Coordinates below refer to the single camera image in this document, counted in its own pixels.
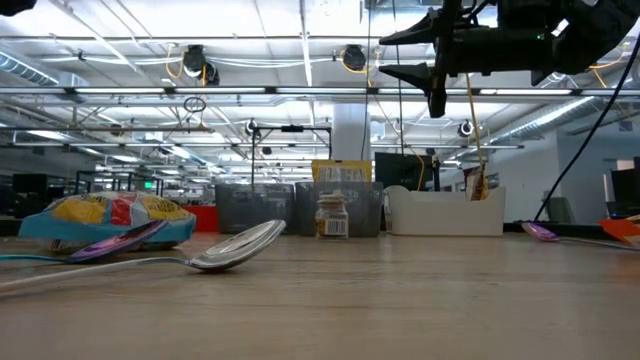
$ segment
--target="spoon handle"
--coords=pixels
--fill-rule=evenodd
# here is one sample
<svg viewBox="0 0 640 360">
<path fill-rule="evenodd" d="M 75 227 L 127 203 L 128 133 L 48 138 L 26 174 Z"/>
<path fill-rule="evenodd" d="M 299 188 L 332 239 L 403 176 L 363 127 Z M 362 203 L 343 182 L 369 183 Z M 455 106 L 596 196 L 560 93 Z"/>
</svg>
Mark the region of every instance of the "spoon handle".
<svg viewBox="0 0 640 360">
<path fill-rule="evenodd" d="M 608 242 L 603 242 L 603 241 L 593 241 L 593 240 L 585 240 L 585 239 L 577 239 L 577 238 L 565 238 L 565 237 L 561 238 L 560 240 L 562 240 L 562 241 L 580 242 L 580 243 L 583 243 L 583 244 L 605 246 L 605 247 L 611 247 L 611 248 L 623 249 L 623 250 L 640 251 L 640 249 L 636 249 L 636 248 L 631 247 L 631 246 L 615 244 L 615 243 L 608 243 Z"/>
<path fill-rule="evenodd" d="M 38 256 L 38 255 L 0 255 L 0 261 L 2 260 L 38 260 L 38 261 L 51 261 L 51 262 L 65 262 L 64 259 L 52 258 L 49 256 Z"/>
<path fill-rule="evenodd" d="M 129 261 L 122 261 L 115 264 L 85 267 L 77 270 L 63 271 L 55 274 L 40 275 L 40 276 L 34 276 L 27 279 L 20 279 L 20 280 L 0 283 L 0 293 L 18 290 L 18 289 L 24 289 L 32 286 L 51 284 L 54 282 L 74 279 L 81 276 L 103 274 L 107 272 L 128 269 L 128 268 L 139 266 L 139 265 L 149 265 L 149 264 L 158 264 L 158 263 L 178 263 L 178 264 L 187 265 L 188 261 L 179 259 L 179 258 L 159 257 L 159 258 L 135 259 L 135 260 L 129 260 Z"/>
</svg>

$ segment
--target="purple spoon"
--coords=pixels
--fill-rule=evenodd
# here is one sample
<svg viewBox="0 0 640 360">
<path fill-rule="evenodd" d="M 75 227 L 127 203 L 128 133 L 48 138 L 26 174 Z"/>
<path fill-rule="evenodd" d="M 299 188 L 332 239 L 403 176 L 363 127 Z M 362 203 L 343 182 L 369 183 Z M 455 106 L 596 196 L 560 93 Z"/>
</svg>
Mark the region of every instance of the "purple spoon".
<svg viewBox="0 0 640 360">
<path fill-rule="evenodd" d="M 91 260 L 97 260 L 107 255 L 133 248 L 157 234 L 158 231 L 162 230 L 162 228 L 168 224 L 168 222 L 168 220 L 153 220 L 120 235 L 93 243 L 76 251 L 67 258 L 54 258 L 38 255 L 0 255 L 0 260 L 39 260 L 62 262 L 67 264 L 89 262 Z"/>
<path fill-rule="evenodd" d="M 622 250 L 640 251 L 640 249 L 636 249 L 636 248 L 631 247 L 631 246 L 612 244 L 612 243 L 607 243 L 607 242 L 602 242 L 602 241 L 584 240 L 584 239 L 567 238 L 567 237 L 561 238 L 558 235 L 552 233 L 551 231 L 543 228 L 542 226 L 536 225 L 536 224 L 533 224 L 533 223 L 522 223 L 521 225 L 522 225 L 522 228 L 524 229 L 524 231 L 526 231 L 527 234 L 533 236 L 534 238 L 536 238 L 536 239 L 538 239 L 538 240 L 540 240 L 542 242 L 559 243 L 561 241 L 573 241 L 573 242 L 579 242 L 579 243 L 584 243 L 584 244 L 598 245 L 598 246 L 604 246 L 604 247 L 612 247 L 612 248 L 622 249 Z"/>
</svg>

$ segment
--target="white pillar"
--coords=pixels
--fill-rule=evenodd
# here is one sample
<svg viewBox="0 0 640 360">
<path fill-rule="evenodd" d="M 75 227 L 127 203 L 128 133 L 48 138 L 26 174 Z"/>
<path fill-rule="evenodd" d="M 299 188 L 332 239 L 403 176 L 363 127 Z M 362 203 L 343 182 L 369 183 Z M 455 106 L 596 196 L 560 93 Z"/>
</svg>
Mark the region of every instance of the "white pillar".
<svg viewBox="0 0 640 360">
<path fill-rule="evenodd" d="M 333 106 L 334 160 L 371 160 L 370 121 L 365 104 Z"/>
</svg>

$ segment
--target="table surface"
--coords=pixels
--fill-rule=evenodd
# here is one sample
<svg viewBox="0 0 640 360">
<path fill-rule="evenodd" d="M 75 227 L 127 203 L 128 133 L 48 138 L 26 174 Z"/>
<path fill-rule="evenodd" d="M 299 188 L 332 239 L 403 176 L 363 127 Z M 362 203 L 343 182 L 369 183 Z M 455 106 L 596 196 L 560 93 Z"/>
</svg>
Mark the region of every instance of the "table surface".
<svg viewBox="0 0 640 360">
<path fill-rule="evenodd" d="M 161 254 L 189 257 L 225 237 L 197 234 Z M 0 252 L 34 246 L 0 239 Z M 639 256 L 523 235 L 282 237 L 222 274 L 149 265 L 0 294 L 0 354 L 637 360 Z M 4 262 L 0 281 L 77 267 Z"/>
</svg>

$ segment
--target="glass jar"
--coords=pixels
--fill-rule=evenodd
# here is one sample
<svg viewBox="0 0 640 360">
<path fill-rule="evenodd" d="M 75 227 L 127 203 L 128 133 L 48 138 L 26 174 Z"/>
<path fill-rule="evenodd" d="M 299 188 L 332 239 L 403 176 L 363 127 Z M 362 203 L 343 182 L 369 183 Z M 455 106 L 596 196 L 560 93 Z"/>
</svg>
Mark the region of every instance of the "glass jar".
<svg viewBox="0 0 640 360">
<path fill-rule="evenodd" d="M 349 214 L 342 194 L 321 195 L 316 211 L 316 238 L 349 237 Z"/>
</svg>

